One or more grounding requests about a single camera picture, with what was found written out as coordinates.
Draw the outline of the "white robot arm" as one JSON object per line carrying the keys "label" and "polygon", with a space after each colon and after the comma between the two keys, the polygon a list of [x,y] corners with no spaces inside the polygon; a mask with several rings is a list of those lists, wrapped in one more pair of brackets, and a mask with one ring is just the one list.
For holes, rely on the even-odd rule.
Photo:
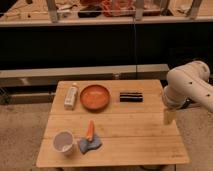
{"label": "white robot arm", "polygon": [[213,113],[213,85],[209,84],[210,69],[205,62],[193,61],[171,69],[166,76],[168,85],[163,88],[164,124],[169,125],[176,111],[188,99]]}

